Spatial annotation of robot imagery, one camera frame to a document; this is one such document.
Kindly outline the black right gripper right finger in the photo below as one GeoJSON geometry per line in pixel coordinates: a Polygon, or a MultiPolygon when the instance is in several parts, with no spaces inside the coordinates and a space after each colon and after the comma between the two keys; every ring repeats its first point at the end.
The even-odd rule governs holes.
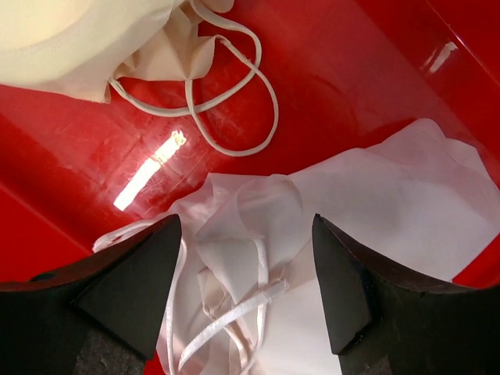
{"type": "Polygon", "coordinates": [[[412,270],[322,216],[313,220],[312,245],[342,373],[498,373],[498,287],[465,287],[412,270]]]}

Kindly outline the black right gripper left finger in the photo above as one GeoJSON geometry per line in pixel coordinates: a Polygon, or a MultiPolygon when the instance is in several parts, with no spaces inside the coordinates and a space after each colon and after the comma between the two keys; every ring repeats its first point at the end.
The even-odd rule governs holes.
{"type": "Polygon", "coordinates": [[[94,255],[1,286],[4,374],[141,374],[180,251],[178,215],[94,255]]]}

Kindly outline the pink bra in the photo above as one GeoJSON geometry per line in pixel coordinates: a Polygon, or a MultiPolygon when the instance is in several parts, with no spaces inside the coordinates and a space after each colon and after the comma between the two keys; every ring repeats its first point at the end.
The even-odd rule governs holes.
{"type": "Polygon", "coordinates": [[[449,281],[497,237],[499,190],[474,147],[423,119],[287,176],[211,173],[170,213],[182,240],[156,346],[164,373],[338,374],[314,216],[449,281]]]}

